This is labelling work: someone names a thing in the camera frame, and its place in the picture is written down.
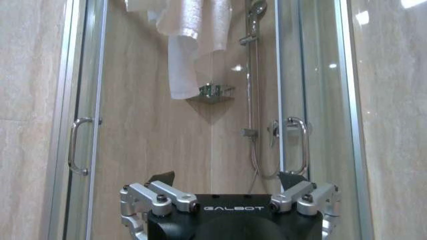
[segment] metal bracket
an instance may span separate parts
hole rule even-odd
[[[323,215],[340,216],[341,192],[337,186],[327,184],[297,199],[296,210],[300,214],[313,216],[317,211]]]
[[[171,199],[139,183],[124,186],[120,190],[121,224],[128,227],[133,240],[147,240],[143,216],[149,210],[159,217],[168,215],[172,211]]]
[[[275,213],[285,213],[291,211],[292,204],[303,195],[308,194],[315,188],[316,185],[313,183],[308,181],[299,182],[288,190],[271,196],[271,201],[268,205],[269,210]]]
[[[181,192],[172,186],[167,185],[161,181],[153,181],[149,183],[148,188],[159,194],[164,194],[171,198],[176,209],[181,212],[195,213],[200,209],[196,195],[192,193]]]

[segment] towel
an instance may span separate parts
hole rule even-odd
[[[227,49],[231,0],[125,0],[125,6],[128,11],[147,10],[148,20],[168,36],[171,98],[199,95],[197,76],[212,76],[205,59]]]

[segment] silver metal joint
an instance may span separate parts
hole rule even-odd
[[[311,182],[301,181],[284,192],[273,194],[271,196],[268,205],[269,210],[276,213],[285,213],[291,211],[292,204],[303,195],[308,194],[313,189],[315,188]]]
[[[179,211],[193,213],[199,210],[197,198],[192,193],[181,192],[161,181],[151,182],[148,188],[156,193],[165,195]]]

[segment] metal door handle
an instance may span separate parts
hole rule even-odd
[[[76,153],[76,141],[77,141],[77,129],[81,124],[91,123],[93,120],[89,117],[81,117],[75,120],[71,126],[71,139],[69,139],[69,149],[68,149],[68,166],[73,173],[79,175],[88,175],[87,168],[79,168],[75,163],[75,153]]]
[[[297,117],[288,117],[285,119],[287,127],[299,127],[301,135],[301,165],[297,170],[289,171],[291,174],[303,175],[308,168],[309,163],[309,146],[308,146],[308,129],[304,121]]]

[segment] beige marble wall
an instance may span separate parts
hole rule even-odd
[[[375,239],[426,239],[427,3],[349,2]]]
[[[0,239],[39,239],[64,0],[0,2]]]

